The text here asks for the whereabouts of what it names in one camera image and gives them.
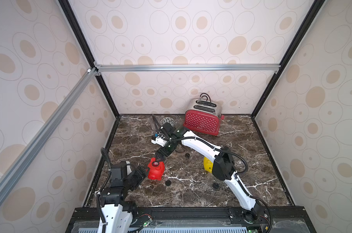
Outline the red piggy bank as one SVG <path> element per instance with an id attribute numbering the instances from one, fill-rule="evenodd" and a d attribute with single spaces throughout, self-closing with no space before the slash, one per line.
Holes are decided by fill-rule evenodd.
<path id="1" fill-rule="evenodd" d="M 164 162 L 156 161 L 156 158 L 153 157 L 153 158 L 151 158 L 151 160 L 148 164 L 148 168 L 149 168 L 148 178 L 150 180 L 161 181 L 162 176 L 165 171 Z"/>

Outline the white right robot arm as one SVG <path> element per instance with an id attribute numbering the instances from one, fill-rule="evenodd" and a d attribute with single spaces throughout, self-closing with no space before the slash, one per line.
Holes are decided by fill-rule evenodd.
<path id="1" fill-rule="evenodd" d="M 164 161 L 182 144 L 189 147 L 212 162 L 212 174 L 224 181 L 243 209 L 243 218 L 247 223 L 254 223 L 259 217 L 267 215 L 269 228 L 272 227 L 272 216 L 268 205 L 262 199 L 253 196 L 242 182 L 240 175 L 248 171 L 248 163 L 239 155 L 231 152 L 227 147 L 214 145 L 184 126 L 173 127 L 166 122 L 160 125 L 154 118 L 156 133 L 151 142 L 160 145 L 154 157 L 148 164 L 151 180 L 161 180 L 165 171 Z"/>

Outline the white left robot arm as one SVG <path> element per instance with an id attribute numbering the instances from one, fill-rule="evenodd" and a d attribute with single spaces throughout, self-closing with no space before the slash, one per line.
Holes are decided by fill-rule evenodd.
<path id="1" fill-rule="evenodd" d="M 99 233 L 127 233 L 136 215 L 136 204 L 125 201 L 128 192 L 135 190 L 148 175 L 148 169 L 128 161 L 112 164 L 109 154 L 101 148 L 109 166 L 109 175 L 96 194 L 99 214 Z"/>

